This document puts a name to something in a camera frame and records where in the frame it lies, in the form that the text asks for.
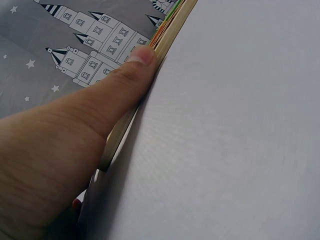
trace hand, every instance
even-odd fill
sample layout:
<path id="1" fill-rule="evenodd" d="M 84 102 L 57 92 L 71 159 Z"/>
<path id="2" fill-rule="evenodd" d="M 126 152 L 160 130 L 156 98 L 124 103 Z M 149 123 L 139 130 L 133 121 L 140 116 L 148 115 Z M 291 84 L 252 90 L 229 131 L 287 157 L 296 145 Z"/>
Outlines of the hand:
<path id="1" fill-rule="evenodd" d="M 0 120 L 0 236 L 46 234 L 87 186 L 107 136 L 148 90 L 156 62 L 151 48 L 137 48 L 95 85 Z"/>

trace paper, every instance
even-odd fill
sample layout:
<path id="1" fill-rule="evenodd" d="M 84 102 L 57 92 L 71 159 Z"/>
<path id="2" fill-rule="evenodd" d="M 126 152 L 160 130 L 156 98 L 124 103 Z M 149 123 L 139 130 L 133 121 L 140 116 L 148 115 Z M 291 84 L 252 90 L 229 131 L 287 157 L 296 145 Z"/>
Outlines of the paper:
<path id="1" fill-rule="evenodd" d="M 0 2 L 0 118 L 95 84 L 148 45 L 171 0 Z"/>
<path id="2" fill-rule="evenodd" d="M 317 240 L 320 4 L 199 0 L 79 230 L 90 240 Z"/>

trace finger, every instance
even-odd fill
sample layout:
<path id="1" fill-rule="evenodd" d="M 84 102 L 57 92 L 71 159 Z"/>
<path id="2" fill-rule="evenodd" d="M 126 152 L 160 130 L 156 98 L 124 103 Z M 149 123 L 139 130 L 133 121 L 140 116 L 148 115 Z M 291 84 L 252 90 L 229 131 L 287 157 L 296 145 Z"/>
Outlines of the finger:
<path id="1" fill-rule="evenodd" d="M 136 48 L 127 62 L 91 87 L 60 98 L 50 111 L 63 111 L 83 121 L 97 133 L 108 136 L 114 124 L 148 90 L 156 71 L 155 52 L 148 46 Z"/>

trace castle print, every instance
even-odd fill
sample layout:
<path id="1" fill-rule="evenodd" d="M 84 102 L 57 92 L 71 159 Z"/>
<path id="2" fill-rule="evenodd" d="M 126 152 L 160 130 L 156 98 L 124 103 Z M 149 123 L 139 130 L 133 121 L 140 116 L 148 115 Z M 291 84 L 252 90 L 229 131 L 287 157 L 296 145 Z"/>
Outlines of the castle print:
<path id="1" fill-rule="evenodd" d="M 171 0 L 150 0 L 153 7 L 167 14 L 173 8 Z M 90 54 L 71 46 L 46 50 L 51 54 L 56 69 L 73 78 L 73 82 L 88 87 L 118 68 L 130 53 L 141 45 L 147 45 L 150 39 L 131 29 L 115 18 L 100 12 L 89 11 L 91 16 L 76 12 L 63 5 L 40 4 L 55 19 L 68 24 L 78 33 L 77 39 L 94 49 Z M 158 28 L 163 22 L 159 17 L 147 15 L 152 24 Z"/>

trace white star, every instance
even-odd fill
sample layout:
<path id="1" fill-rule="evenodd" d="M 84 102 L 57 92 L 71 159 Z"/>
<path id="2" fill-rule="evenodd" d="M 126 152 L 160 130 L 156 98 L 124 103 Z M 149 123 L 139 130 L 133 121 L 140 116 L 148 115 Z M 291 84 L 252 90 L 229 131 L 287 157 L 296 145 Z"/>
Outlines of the white star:
<path id="1" fill-rule="evenodd" d="M 34 65 L 35 61 L 36 60 L 33 60 L 33 61 L 31 59 L 29 60 L 29 63 L 26 64 L 28 66 L 28 69 L 35 67 L 35 65 Z"/>
<path id="2" fill-rule="evenodd" d="M 11 14 L 14 14 L 15 12 L 17 12 L 17 7 L 18 6 L 13 6 L 13 8 L 10 9 Z"/>
<path id="3" fill-rule="evenodd" d="M 56 91 L 59 91 L 59 86 L 53 85 L 53 88 L 51 90 L 55 93 Z"/>

